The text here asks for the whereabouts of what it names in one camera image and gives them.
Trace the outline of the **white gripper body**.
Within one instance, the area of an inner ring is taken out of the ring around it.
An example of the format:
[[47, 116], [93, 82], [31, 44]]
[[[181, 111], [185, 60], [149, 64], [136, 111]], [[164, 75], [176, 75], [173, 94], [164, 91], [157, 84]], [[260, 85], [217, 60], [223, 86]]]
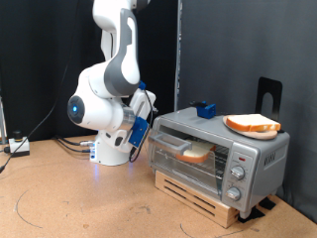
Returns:
[[106, 144], [123, 153], [138, 148], [148, 132], [147, 118], [155, 100], [153, 93], [140, 88], [132, 96], [129, 105], [125, 105], [120, 98], [110, 100], [112, 114], [105, 128]]

